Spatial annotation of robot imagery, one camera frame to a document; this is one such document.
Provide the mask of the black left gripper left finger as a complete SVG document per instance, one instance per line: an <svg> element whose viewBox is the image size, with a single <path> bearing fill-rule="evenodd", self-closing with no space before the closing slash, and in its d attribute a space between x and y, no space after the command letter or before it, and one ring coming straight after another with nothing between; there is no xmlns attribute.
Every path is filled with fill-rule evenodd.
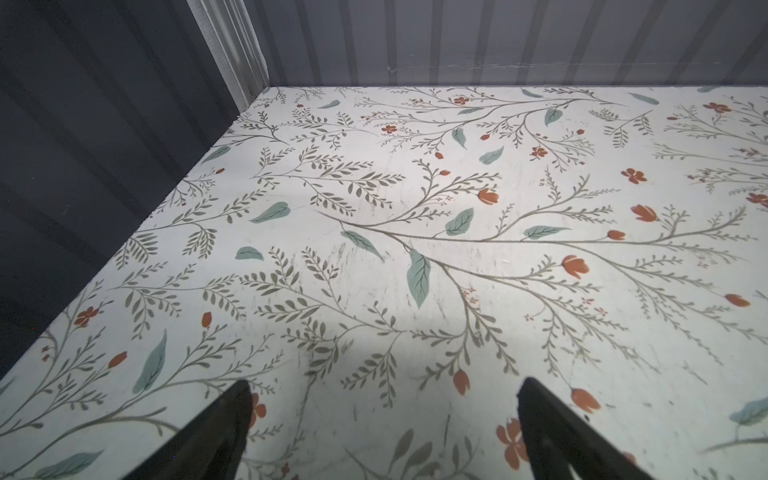
<svg viewBox="0 0 768 480"><path fill-rule="evenodd" d="M127 477L233 480L245 450L252 407L249 384L236 381Z"/></svg>

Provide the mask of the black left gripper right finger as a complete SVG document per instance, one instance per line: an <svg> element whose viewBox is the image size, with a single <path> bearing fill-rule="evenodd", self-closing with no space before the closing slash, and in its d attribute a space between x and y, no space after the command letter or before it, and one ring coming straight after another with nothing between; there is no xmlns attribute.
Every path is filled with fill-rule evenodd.
<svg viewBox="0 0 768 480"><path fill-rule="evenodd" d="M541 479L651 480L549 389L527 377L517 394L533 476Z"/></svg>

